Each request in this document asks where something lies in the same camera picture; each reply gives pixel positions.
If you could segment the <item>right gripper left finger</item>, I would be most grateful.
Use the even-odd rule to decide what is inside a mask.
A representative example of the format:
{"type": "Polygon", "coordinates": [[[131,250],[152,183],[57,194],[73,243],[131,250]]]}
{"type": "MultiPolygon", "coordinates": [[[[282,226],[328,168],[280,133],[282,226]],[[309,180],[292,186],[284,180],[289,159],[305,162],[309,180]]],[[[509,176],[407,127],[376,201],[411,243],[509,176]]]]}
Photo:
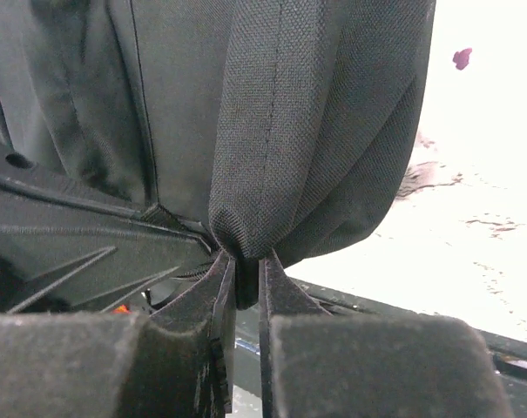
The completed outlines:
{"type": "Polygon", "coordinates": [[[0,314],[0,417],[222,417],[232,410],[234,262],[152,316],[0,314]]]}

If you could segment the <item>black student backpack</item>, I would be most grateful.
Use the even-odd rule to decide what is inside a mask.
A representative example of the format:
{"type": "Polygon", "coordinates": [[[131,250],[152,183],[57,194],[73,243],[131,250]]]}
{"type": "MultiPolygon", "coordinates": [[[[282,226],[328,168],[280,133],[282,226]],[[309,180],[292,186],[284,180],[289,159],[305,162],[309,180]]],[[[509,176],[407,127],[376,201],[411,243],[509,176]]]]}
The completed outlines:
{"type": "Polygon", "coordinates": [[[366,239],[422,109],[432,1],[0,1],[0,140],[198,221],[243,266],[366,239]]]}

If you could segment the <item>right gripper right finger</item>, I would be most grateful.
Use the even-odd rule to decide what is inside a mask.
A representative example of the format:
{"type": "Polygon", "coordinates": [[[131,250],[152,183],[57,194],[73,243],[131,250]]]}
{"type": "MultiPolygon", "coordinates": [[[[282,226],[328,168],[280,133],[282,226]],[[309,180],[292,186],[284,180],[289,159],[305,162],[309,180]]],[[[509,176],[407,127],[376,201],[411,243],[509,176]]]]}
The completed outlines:
{"type": "Polygon", "coordinates": [[[483,337],[465,322],[332,315],[275,255],[259,277],[264,416],[512,416],[483,337]]]}

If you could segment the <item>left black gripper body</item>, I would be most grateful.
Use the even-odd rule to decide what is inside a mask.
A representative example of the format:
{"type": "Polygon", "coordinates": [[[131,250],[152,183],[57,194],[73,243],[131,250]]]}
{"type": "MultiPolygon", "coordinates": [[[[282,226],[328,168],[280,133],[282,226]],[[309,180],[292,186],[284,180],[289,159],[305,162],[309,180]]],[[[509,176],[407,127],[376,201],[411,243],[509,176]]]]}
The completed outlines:
{"type": "Polygon", "coordinates": [[[170,215],[57,175],[0,143],[0,313],[108,310],[203,266],[212,250],[170,215]]]}

